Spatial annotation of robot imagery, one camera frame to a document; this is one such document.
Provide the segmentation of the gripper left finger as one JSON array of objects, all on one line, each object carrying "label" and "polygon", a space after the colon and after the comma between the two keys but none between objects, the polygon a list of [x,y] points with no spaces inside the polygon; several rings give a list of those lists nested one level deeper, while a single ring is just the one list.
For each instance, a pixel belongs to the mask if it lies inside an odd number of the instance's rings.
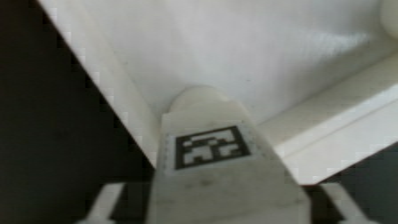
[{"label": "gripper left finger", "polygon": [[108,183],[87,215],[72,224],[143,224],[149,190],[149,182]]}]

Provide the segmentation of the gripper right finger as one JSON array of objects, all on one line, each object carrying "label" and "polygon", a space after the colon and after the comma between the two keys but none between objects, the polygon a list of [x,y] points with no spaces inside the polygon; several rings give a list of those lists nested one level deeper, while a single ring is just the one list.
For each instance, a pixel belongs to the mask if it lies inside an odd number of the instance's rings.
[{"label": "gripper right finger", "polygon": [[380,224],[369,219],[339,183],[305,185],[311,224]]}]

